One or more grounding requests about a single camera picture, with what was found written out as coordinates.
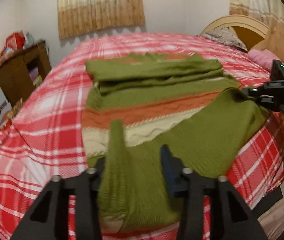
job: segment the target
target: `wooden headboard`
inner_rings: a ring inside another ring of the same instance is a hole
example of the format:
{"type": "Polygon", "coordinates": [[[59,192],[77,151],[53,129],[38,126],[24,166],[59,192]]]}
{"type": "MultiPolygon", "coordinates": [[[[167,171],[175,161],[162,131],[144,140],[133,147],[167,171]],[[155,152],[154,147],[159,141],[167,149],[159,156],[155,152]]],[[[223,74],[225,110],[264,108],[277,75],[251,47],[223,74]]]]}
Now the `wooden headboard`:
{"type": "Polygon", "coordinates": [[[251,17],[245,15],[228,15],[210,23],[201,33],[203,35],[216,28],[228,27],[239,39],[241,39],[248,50],[262,42],[268,31],[268,27],[251,17]]]}

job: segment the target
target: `pink pillow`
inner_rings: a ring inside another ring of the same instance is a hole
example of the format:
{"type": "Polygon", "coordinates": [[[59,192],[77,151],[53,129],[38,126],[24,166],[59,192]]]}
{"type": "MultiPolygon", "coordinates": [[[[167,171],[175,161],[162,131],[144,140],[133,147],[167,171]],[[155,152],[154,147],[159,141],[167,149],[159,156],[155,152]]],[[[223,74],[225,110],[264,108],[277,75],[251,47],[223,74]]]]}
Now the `pink pillow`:
{"type": "Polygon", "coordinates": [[[274,59],[280,60],[275,54],[273,54],[271,51],[267,49],[263,51],[257,49],[251,49],[248,52],[247,56],[251,61],[261,66],[268,72],[270,72],[272,69],[273,60],[274,59]]]}
{"type": "Polygon", "coordinates": [[[272,65],[273,65],[273,59],[272,57],[268,57],[263,53],[263,51],[257,50],[257,49],[251,49],[248,54],[248,58],[256,63],[257,65],[261,66],[268,72],[271,71],[272,65]]]}

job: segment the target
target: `bedspread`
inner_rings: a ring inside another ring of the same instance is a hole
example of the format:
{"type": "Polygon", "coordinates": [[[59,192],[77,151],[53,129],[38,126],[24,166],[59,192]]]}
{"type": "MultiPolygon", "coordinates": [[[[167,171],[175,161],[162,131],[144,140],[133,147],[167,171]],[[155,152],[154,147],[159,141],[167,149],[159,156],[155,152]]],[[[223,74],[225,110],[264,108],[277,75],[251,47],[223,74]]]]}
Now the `bedspread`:
{"type": "MultiPolygon", "coordinates": [[[[0,132],[0,238],[9,239],[23,214],[52,175],[78,175],[87,168],[81,136],[81,115],[92,87],[84,63],[88,59],[114,58],[130,52],[144,54],[193,54],[217,58],[223,69],[243,85],[261,85],[269,73],[251,62],[245,53],[204,37],[182,34],[129,34],[81,43],[30,96],[13,120],[0,132]]],[[[278,185],[284,173],[278,117],[239,151],[227,177],[253,208],[264,194],[278,185]]],[[[69,201],[74,221],[74,199],[69,201]]],[[[209,205],[204,208],[204,239],[209,238],[209,205]]],[[[178,223],[154,232],[139,232],[138,239],[175,239],[178,223]]],[[[69,227],[75,239],[74,223],[69,227]]],[[[108,236],[105,239],[128,237],[108,236]]]]}

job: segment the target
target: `pillow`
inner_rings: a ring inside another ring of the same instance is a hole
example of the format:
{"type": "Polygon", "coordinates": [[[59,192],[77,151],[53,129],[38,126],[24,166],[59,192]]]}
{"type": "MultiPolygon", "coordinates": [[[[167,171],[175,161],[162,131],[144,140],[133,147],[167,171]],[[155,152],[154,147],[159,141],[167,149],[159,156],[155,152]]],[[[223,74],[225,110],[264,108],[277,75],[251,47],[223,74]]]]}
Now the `pillow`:
{"type": "Polygon", "coordinates": [[[210,40],[220,42],[224,45],[235,47],[241,51],[248,52],[247,47],[227,27],[211,30],[203,35],[210,40]]]}

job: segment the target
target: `sweater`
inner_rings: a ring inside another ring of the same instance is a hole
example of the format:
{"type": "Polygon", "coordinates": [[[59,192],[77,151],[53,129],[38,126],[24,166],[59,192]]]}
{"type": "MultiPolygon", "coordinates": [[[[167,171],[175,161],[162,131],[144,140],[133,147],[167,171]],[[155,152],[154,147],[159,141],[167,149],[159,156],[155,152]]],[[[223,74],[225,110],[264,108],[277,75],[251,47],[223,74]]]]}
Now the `sweater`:
{"type": "Polygon", "coordinates": [[[200,55],[129,55],[86,63],[94,88],[82,115],[93,166],[106,157],[98,193],[101,227],[154,229],[179,220],[165,190],[160,147],[202,176],[225,175],[268,111],[247,98],[217,60],[200,55]]]}

